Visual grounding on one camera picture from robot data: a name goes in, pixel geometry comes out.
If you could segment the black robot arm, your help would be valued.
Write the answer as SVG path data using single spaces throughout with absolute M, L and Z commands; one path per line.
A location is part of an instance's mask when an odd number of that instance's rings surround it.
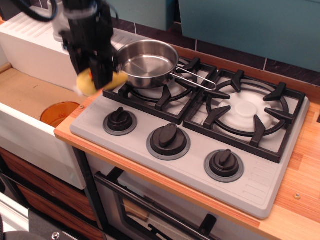
M 113 79 L 114 35 L 110 5 L 105 0 L 64 0 L 69 29 L 60 32 L 77 74 L 91 70 L 94 86 L 103 88 Z

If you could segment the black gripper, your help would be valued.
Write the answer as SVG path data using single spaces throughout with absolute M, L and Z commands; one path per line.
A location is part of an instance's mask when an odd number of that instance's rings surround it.
M 113 80 L 114 34 L 109 4 L 64 4 L 63 14 L 69 30 L 61 31 L 63 45 L 69 52 L 77 74 L 89 68 L 97 90 Z

